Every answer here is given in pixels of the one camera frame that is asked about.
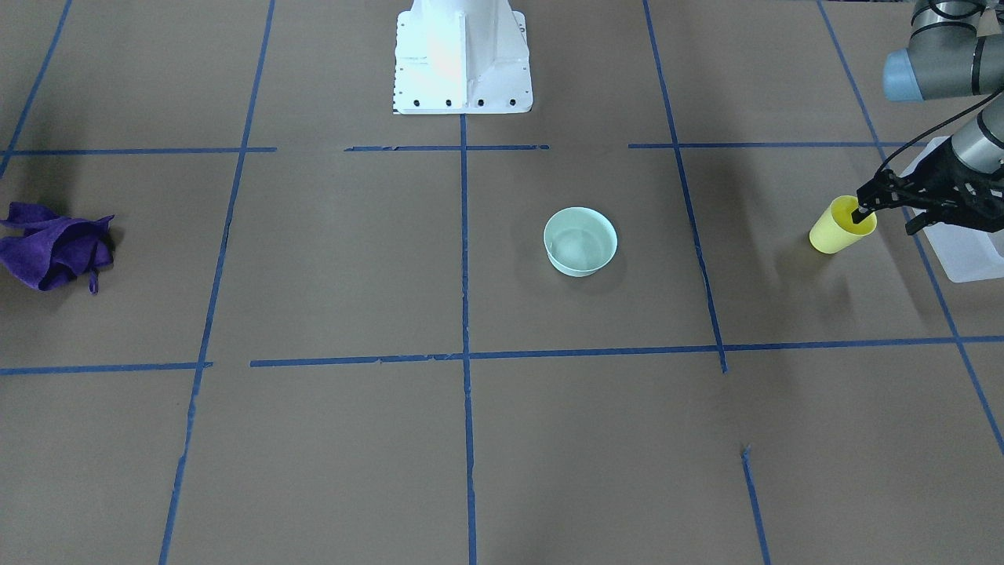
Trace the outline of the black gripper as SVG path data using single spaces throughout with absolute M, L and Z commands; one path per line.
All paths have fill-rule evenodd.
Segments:
M 1002 175 L 972 170 L 946 139 L 919 157 L 903 176 L 878 170 L 857 189 L 853 217 L 910 206 L 908 236 L 940 223 L 995 232 L 1003 228 Z

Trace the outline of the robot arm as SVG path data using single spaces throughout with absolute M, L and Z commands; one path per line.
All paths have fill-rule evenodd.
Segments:
M 987 233 L 1002 229 L 1003 39 L 979 35 L 986 1 L 918 1 L 908 46 L 886 58 L 886 99 L 927 101 L 977 98 L 962 111 L 966 122 L 919 159 L 911 172 L 888 163 L 857 190 L 851 221 L 876 211 L 911 207 L 908 235 L 944 223 Z

